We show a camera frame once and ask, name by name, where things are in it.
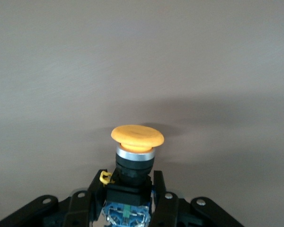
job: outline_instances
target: silver metal ring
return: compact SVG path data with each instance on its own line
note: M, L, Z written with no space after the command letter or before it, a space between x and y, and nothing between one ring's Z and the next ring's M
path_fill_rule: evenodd
M133 153L127 150L122 149L121 145L119 144L116 149L117 155L130 160L130 161L148 161L155 157L155 148L152 148L150 152L147 153Z

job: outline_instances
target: yellow button cap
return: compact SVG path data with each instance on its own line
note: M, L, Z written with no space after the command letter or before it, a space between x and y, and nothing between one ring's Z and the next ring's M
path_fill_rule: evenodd
M134 153L147 153L164 142L161 132L142 125L122 125L111 134L123 148Z

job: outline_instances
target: screw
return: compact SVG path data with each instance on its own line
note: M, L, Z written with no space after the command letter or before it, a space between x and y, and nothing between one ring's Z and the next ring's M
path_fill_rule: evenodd
M206 205L206 202L202 199L198 199L197 200L197 204L200 205L200 206L205 206Z
M51 201L52 201L52 200L51 200L50 198L47 198L47 199L43 200L42 203L43 203L43 204L47 204L47 203L49 203L49 202L51 202Z
M172 199L172 194L171 193L166 193L165 194L165 198L168 199L168 200Z
M84 197L84 196L85 196L85 193L84 193L84 192L81 192L81 193L78 194L78 198L82 198L82 197Z

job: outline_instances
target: yellow clip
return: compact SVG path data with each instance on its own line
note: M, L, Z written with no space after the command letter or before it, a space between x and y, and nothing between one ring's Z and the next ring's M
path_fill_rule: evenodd
M110 177L112 176L112 173L106 172L106 171L102 171L101 175L100 175L100 181L107 185L110 183Z

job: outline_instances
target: emergency stop button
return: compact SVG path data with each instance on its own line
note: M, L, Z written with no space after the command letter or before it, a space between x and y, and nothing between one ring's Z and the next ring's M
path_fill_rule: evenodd
M133 153L148 153L164 142L161 132L142 125L122 125L113 129L111 137L121 144L124 150Z

